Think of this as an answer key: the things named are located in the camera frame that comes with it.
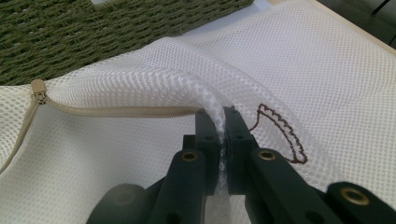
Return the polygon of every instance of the laundry bag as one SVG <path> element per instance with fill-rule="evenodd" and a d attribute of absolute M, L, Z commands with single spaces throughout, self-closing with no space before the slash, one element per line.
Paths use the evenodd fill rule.
<path fill-rule="evenodd" d="M 0 223 L 86 223 L 109 189 L 166 175 L 198 109 L 222 136 L 224 106 L 309 185 L 352 182 L 395 208 L 395 84 L 394 51 L 297 0 L 2 86 Z M 249 223 L 243 196 L 226 201 L 206 223 Z"/>

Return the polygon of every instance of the zipper pull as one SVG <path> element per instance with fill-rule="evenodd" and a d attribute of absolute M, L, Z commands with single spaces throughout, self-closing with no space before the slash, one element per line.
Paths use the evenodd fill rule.
<path fill-rule="evenodd" d="M 30 83 L 35 99 L 40 105 L 46 103 L 46 83 L 42 79 L 35 79 Z"/>

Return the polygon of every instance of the white mesh fabric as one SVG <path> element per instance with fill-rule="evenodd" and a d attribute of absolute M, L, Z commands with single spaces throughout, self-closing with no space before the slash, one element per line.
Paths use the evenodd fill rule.
<path fill-rule="evenodd" d="M 30 88 L 0 87 L 0 167 L 8 160 L 31 102 Z"/>
<path fill-rule="evenodd" d="M 325 189 L 345 179 L 396 206 L 395 76 L 395 56 L 296 1 L 210 34 L 163 38 L 47 84 L 53 101 L 73 107 L 200 105 L 218 127 L 220 106 L 235 105 L 259 144 L 299 162 L 293 167 L 309 184 Z M 10 127 L 0 133 L 6 153 L 22 120 L 13 111 L 30 99 L 9 97 L 0 98 L 7 108 L 0 118 L 14 118 L 1 123 Z M 193 132 L 192 116 L 94 119 L 40 106 L 0 175 L 1 221 L 85 223 L 111 187 L 160 179 L 182 135 Z M 231 211 L 232 223 L 248 223 L 243 197 L 231 198 Z"/>

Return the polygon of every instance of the zipper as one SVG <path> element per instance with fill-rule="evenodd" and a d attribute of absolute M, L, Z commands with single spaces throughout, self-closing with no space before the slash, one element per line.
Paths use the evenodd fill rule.
<path fill-rule="evenodd" d="M 26 115 L 23 119 L 21 130 L 18 134 L 17 141 L 14 144 L 14 148 L 12 148 L 11 154 L 9 154 L 8 159 L 4 163 L 4 165 L 0 168 L 0 175 L 8 168 L 8 166 L 11 164 L 12 160 L 14 159 L 15 155 L 17 154 L 18 150 L 20 149 L 20 146 L 22 144 L 22 141 L 27 134 L 27 131 L 30 128 L 30 125 L 32 124 L 33 117 L 35 116 L 35 112 L 38 109 L 38 103 L 36 100 L 32 100 L 32 102 L 29 105 L 29 108 L 26 111 Z"/>
<path fill-rule="evenodd" d="M 31 82 L 33 99 L 26 111 L 17 141 L 12 148 L 5 164 L 0 168 L 0 175 L 8 168 L 17 154 L 32 120 L 40 105 L 50 105 L 68 114 L 97 117 L 97 118 L 152 118 L 171 119 L 195 114 L 200 108 L 193 106 L 133 106 L 133 107 L 113 107 L 113 108 L 75 108 L 60 105 L 53 102 L 47 95 L 47 87 L 42 79 L 35 79 Z"/>
<path fill-rule="evenodd" d="M 193 106 L 132 106 L 111 108 L 75 108 L 53 102 L 47 95 L 46 84 L 41 79 L 31 83 L 35 100 L 40 105 L 51 105 L 68 114 L 97 118 L 155 118 L 169 119 L 194 114 L 199 108 Z"/>

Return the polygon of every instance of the screw hole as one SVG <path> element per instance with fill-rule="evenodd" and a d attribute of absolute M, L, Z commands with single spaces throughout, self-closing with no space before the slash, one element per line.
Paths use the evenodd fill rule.
<path fill-rule="evenodd" d="M 198 159 L 198 155 L 195 152 L 186 152 L 181 158 L 183 161 L 196 161 Z"/>
<path fill-rule="evenodd" d="M 276 155 L 270 151 L 261 151 L 259 152 L 259 157 L 265 161 L 273 161 Z"/>
<path fill-rule="evenodd" d="M 179 224 L 181 217 L 178 213 L 169 213 L 166 215 L 166 224 Z"/>
<path fill-rule="evenodd" d="M 321 224 L 324 223 L 324 218 L 321 214 L 313 211 L 308 211 L 305 212 L 305 217 L 308 219 L 311 223 L 315 224 Z"/>
<path fill-rule="evenodd" d="M 367 205 L 370 202 L 369 198 L 365 194 L 353 188 L 341 189 L 341 195 L 350 203 L 357 205 Z"/>

